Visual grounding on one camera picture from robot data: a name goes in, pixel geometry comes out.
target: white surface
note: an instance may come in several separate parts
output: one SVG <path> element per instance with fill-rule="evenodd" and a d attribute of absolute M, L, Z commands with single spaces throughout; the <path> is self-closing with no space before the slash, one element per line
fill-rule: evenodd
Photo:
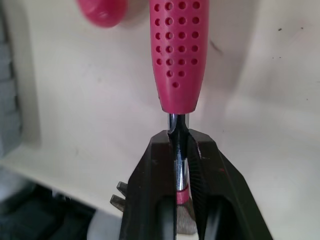
<path fill-rule="evenodd" d="M 149 139 L 167 127 L 148 0 L 113 29 L 74 0 L 4 0 L 24 143 L 2 164 L 111 214 Z M 212 0 L 205 80 L 190 127 L 243 173 L 275 240 L 317 240 L 320 1 Z"/>

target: chrome shaft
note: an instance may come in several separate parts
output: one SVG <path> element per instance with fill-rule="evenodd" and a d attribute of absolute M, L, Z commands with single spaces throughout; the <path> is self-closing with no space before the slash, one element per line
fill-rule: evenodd
<path fill-rule="evenodd" d="M 188 186 L 187 141 L 189 135 L 189 114 L 169 114 L 168 129 L 174 152 L 176 190 L 182 191 Z"/>

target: red screwdriver handle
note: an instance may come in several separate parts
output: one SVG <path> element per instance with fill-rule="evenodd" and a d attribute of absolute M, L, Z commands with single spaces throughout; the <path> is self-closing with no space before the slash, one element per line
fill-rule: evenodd
<path fill-rule="evenodd" d="M 196 109 L 208 48 L 209 0 L 150 0 L 153 72 L 163 111 Z"/>

